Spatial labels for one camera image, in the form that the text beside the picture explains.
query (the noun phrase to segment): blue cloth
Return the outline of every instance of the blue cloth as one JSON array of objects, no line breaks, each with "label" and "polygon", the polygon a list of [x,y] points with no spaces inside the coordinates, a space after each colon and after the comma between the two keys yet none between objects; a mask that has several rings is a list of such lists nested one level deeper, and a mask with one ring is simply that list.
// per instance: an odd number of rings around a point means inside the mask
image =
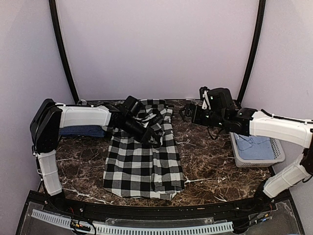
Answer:
[{"label": "blue cloth", "polygon": [[274,160],[275,155],[268,137],[235,134],[239,156],[244,160]]},{"label": "blue cloth", "polygon": [[60,136],[90,136],[103,138],[105,131],[101,126],[68,126],[61,128],[59,131]]}]

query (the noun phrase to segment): plaid fabric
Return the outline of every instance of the plaid fabric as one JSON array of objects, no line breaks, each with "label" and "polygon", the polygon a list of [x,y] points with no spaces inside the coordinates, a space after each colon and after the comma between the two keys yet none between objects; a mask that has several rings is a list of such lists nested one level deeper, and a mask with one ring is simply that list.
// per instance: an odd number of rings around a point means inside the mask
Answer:
[{"label": "plaid fabric", "polygon": [[123,130],[115,129],[103,176],[106,190],[121,197],[171,200],[184,189],[182,167],[174,140],[170,109],[165,100],[141,100],[144,109],[137,116],[161,135],[159,149],[144,147]]},{"label": "plaid fabric", "polygon": [[60,136],[90,136],[103,138],[105,131],[101,126],[67,126],[61,128],[59,131]]}]

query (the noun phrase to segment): marble tabletop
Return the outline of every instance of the marble tabletop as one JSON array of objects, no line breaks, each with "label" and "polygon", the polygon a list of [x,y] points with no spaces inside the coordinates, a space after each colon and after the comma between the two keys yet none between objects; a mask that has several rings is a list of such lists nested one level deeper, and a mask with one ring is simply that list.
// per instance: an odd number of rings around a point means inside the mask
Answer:
[{"label": "marble tabletop", "polygon": [[178,111],[188,101],[169,100],[186,189],[173,200],[121,198],[103,189],[103,171],[110,138],[62,138],[57,166],[66,197],[121,206],[191,206],[252,197],[270,177],[267,168],[237,168],[228,134],[213,141],[207,128],[184,122]]}]

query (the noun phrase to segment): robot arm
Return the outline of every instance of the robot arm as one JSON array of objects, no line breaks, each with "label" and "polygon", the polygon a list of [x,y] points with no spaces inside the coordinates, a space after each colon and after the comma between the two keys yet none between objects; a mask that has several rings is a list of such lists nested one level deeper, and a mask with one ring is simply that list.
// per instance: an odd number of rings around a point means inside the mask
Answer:
[{"label": "robot arm", "polygon": [[271,115],[264,110],[240,108],[229,89],[200,89],[203,105],[187,104],[180,111],[183,120],[214,126],[245,136],[265,136],[292,142],[305,148],[292,164],[263,182],[255,193],[263,202],[313,175],[313,121]]},{"label": "robot arm", "polygon": [[160,136],[155,134],[149,123],[144,125],[134,119],[142,107],[142,103],[132,96],[117,106],[108,103],[99,106],[65,105],[46,99],[32,120],[30,131],[38,173],[48,194],[53,196],[62,192],[55,159],[60,128],[77,125],[117,127],[144,145],[159,147]]}]

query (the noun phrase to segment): white plastic basket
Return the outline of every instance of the white plastic basket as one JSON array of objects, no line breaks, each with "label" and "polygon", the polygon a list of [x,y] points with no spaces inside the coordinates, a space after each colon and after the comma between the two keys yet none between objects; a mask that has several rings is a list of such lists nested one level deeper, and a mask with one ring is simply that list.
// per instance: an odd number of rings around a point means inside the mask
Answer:
[{"label": "white plastic basket", "polygon": [[269,167],[275,163],[285,160],[285,153],[279,140],[270,138],[270,144],[275,156],[274,160],[244,160],[239,156],[234,133],[229,133],[231,144],[234,151],[235,162],[237,167]]}]

